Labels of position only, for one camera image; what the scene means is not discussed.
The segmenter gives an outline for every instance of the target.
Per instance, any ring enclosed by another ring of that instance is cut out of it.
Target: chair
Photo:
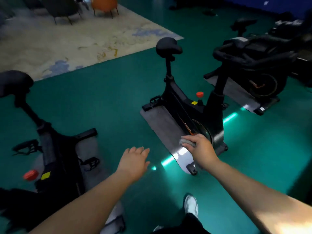
[[[110,12],[112,18],[113,18],[112,10],[116,9],[119,15],[119,12],[117,9],[117,5],[118,5],[117,0],[92,0],[91,4],[92,4],[93,11],[94,11],[94,16],[96,15],[95,9],[101,10],[103,12]]]
[[[71,25],[72,22],[68,16],[78,13],[79,6],[74,0],[41,0],[44,7],[48,10],[49,14],[53,16],[55,24],[57,24],[55,17],[66,16]]]
[[[26,7],[30,10],[38,9],[38,8],[44,8],[43,4],[39,0],[22,0]]]

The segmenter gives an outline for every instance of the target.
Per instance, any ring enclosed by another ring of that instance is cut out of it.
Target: carpet
[[[68,19],[46,10],[17,11],[0,31],[0,71],[20,70],[41,80],[156,46],[181,36],[119,5],[119,15],[83,10]]]

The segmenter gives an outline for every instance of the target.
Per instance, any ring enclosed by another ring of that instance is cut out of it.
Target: red knob
[[[39,173],[37,170],[30,170],[26,172],[23,177],[26,181],[33,181],[37,178],[38,175]]]
[[[197,93],[196,93],[196,96],[197,96],[198,98],[202,98],[202,97],[204,97],[204,92],[197,92]]]

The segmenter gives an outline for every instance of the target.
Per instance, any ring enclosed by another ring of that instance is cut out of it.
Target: left hand
[[[146,162],[148,154],[149,149],[144,149],[143,147],[126,149],[120,159],[116,172],[125,173],[131,179],[131,183],[138,181],[150,164],[150,162]]]

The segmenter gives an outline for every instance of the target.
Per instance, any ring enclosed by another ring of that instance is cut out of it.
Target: orange chair
[[[91,1],[92,4],[92,8],[94,11],[94,16],[96,15],[96,11],[97,10],[101,10],[103,12],[110,12],[113,18],[113,13],[112,10],[116,9],[117,13],[119,15],[118,9],[117,9],[117,0],[92,0]]]

